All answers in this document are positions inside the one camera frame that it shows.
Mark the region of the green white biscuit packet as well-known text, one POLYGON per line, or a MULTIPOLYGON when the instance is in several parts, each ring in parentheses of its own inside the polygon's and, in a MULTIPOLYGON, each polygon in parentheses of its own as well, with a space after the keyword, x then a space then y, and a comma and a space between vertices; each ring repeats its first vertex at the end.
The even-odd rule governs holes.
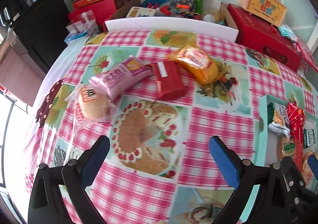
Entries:
POLYGON ((303 147, 306 149, 316 143, 316 135, 314 129, 304 129, 303 147))

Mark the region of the pink cake roll packet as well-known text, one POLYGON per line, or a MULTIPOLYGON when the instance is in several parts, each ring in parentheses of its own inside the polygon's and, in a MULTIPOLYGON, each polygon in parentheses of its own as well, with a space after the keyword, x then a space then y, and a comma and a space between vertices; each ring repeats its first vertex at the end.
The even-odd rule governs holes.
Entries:
POLYGON ((89 83, 104 92, 113 102, 119 94, 152 74, 149 65, 144 65, 137 57, 130 56, 109 71, 91 77, 89 83))

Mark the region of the yellow cake snack packet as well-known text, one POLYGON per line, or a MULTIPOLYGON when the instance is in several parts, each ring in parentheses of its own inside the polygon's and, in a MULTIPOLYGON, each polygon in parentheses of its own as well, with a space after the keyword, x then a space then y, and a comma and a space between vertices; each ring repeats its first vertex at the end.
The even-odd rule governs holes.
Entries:
POLYGON ((177 62, 202 85, 218 81, 229 70, 225 63, 212 59, 192 42, 187 42, 180 49, 167 55, 166 58, 177 62))

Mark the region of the orange yellow snack packet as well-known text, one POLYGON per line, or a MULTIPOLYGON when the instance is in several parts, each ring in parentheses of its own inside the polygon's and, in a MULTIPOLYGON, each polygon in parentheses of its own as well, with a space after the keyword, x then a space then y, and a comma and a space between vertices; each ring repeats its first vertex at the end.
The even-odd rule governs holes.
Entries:
POLYGON ((304 183, 306 184, 306 188, 311 187, 311 183, 313 180, 313 172, 308 164, 308 158, 309 156, 314 155, 315 153, 311 150, 308 150, 304 156, 303 164, 302 164, 302 170, 301 170, 301 175, 304 180, 304 183))

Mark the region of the teal shallow box tray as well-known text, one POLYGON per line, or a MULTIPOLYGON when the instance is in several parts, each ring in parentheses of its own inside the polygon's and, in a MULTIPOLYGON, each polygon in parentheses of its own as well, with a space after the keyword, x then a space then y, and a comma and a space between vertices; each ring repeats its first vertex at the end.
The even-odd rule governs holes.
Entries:
MULTIPOLYGON (((258 166, 270 166, 272 163, 277 163, 280 165, 280 160, 278 159, 276 154, 277 143, 279 138, 274 132, 271 132, 268 129, 267 104, 269 102, 275 102, 275 103, 279 103, 284 106, 287 106, 287 101, 279 99, 271 95, 265 95, 259 99, 260 120, 259 120, 258 131, 254 139, 255 153, 253 153, 253 157, 251 160, 254 163, 254 165, 258 165, 258 166)), ((306 122, 304 124, 305 129, 314 129, 315 136, 317 137, 317 118, 306 112, 305 112, 305 116, 306 116, 306 122)), ((310 146, 307 149, 304 149, 303 154, 305 154, 308 150, 315 152, 315 154, 317 155, 317 140, 314 145, 310 146)), ((313 177, 310 183, 306 185, 306 188, 312 192, 317 191, 317 180, 315 177, 313 177)), ((243 213, 240 217, 241 221, 245 222, 248 216, 250 215, 254 201, 257 197, 258 190, 259 190, 259 185, 256 185, 253 188, 252 194, 250 195, 247 205, 245 206, 245 209, 243 210, 243 213)))

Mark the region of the green orange cracker packet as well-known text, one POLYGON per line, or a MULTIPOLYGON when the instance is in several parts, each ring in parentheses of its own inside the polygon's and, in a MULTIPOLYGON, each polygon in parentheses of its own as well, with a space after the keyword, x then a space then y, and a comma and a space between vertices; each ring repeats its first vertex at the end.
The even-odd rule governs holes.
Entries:
POLYGON ((276 102, 267 104, 268 128, 279 136, 291 137, 287 108, 276 102))

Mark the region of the red patterned snack bag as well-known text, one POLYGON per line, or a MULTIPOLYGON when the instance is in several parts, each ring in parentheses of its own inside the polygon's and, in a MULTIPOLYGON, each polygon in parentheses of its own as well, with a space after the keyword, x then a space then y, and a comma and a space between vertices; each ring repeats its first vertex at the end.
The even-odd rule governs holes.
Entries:
POLYGON ((299 108, 291 101, 287 103, 287 114, 291 137, 295 142, 295 155, 293 156, 293 161, 301 172, 303 164, 303 131, 306 117, 303 109, 299 108))

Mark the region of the pink checkered tablecloth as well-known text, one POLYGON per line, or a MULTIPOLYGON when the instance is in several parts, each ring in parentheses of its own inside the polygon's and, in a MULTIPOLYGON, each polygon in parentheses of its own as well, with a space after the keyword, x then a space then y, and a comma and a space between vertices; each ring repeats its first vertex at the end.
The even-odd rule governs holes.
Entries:
POLYGON ((61 166, 78 158, 107 135, 111 150, 89 197, 107 223, 207 223, 232 193, 208 150, 218 135, 239 156, 255 160, 263 96, 294 100, 317 116, 317 90, 274 59, 215 37, 178 31, 116 31, 100 34, 76 49, 76 59, 51 73, 37 115, 40 129, 26 148, 26 188, 31 190, 40 163, 61 166), (116 99, 117 115, 106 123, 76 129, 78 112, 67 97, 96 74, 130 56, 159 63, 191 41, 222 66, 219 81, 201 87, 179 69, 186 95, 159 101, 154 76, 142 79, 116 99))

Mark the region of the clear wrapped round bun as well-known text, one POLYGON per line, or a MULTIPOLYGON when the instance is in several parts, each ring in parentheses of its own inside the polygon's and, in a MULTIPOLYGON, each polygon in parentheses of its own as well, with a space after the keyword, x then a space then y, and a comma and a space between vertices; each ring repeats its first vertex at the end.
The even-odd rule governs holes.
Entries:
POLYGON ((73 105, 75 131, 108 122, 117 113, 108 96, 90 84, 78 85, 65 100, 73 105))

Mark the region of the dark red wrapped block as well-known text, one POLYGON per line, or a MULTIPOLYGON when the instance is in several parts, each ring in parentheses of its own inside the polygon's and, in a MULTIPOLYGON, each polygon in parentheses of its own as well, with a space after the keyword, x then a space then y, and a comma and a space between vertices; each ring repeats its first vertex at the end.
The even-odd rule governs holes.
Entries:
POLYGON ((162 61, 147 64, 156 79, 156 100, 176 100, 186 95, 188 88, 183 84, 177 64, 173 61, 162 61))

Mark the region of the large red gift box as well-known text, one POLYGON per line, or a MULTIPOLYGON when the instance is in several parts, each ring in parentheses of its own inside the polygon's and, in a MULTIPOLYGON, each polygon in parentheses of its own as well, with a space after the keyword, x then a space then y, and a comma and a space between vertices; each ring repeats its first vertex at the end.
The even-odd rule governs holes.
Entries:
POLYGON ((297 49, 275 26, 236 5, 229 4, 227 10, 239 30, 236 43, 268 55, 294 72, 298 70, 301 57, 297 49))

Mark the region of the blue wet wipes pack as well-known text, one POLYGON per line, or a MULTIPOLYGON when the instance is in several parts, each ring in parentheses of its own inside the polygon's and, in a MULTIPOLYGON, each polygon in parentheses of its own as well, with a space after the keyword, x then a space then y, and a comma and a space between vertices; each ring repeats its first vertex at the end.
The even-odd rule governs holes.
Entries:
POLYGON ((283 37, 289 39, 291 42, 296 43, 298 41, 297 36, 287 24, 282 23, 278 27, 278 30, 283 37))

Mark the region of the clear plastic box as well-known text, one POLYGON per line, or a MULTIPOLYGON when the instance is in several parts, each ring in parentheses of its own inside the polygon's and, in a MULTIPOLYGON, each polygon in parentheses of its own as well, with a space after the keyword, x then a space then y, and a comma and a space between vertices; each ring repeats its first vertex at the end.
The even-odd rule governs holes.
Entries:
POLYGON ((70 45, 79 38, 91 37, 100 33, 100 29, 96 23, 96 19, 92 10, 77 15, 66 26, 66 29, 68 30, 68 35, 64 39, 64 42, 67 45, 70 45))

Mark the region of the black cabinet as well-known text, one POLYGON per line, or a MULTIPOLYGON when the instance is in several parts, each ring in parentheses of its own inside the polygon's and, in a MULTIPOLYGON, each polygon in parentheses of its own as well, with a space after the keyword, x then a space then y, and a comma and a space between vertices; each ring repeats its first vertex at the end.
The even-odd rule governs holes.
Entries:
POLYGON ((64 0, 1 0, 1 25, 13 30, 44 73, 66 48, 68 13, 64 0))

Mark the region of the dark red carton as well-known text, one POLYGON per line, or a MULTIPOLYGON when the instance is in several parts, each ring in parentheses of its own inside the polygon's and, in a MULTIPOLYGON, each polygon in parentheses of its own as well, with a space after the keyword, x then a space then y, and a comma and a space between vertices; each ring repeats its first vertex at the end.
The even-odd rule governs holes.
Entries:
POLYGON ((74 9, 69 13, 69 20, 73 20, 77 15, 83 12, 92 10, 96 19, 97 25, 102 28, 103 23, 113 15, 117 10, 132 0, 102 0, 93 4, 87 5, 80 9, 74 9))

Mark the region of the open cardboard junk box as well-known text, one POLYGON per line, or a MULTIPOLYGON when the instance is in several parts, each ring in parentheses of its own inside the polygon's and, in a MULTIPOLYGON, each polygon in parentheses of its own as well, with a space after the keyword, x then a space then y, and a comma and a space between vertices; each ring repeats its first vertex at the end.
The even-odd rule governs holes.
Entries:
MULTIPOLYGON (((132 7, 141 7, 144 0, 132 0, 117 10, 107 20, 117 20, 125 18, 132 7)), ((232 29, 238 29, 234 19, 227 9, 227 4, 218 0, 203 0, 203 13, 195 16, 196 0, 167 0, 156 9, 155 16, 184 17, 214 22, 232 29)))

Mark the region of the orange handled gift box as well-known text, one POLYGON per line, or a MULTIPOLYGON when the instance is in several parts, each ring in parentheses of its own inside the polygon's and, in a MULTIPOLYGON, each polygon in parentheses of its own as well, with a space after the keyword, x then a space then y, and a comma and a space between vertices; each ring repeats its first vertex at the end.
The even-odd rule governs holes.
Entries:
POLYGON ((287 13, 287 8, 279 0, 239 0, 239 4, 250 14, 276 27, 282 25, 287 13))

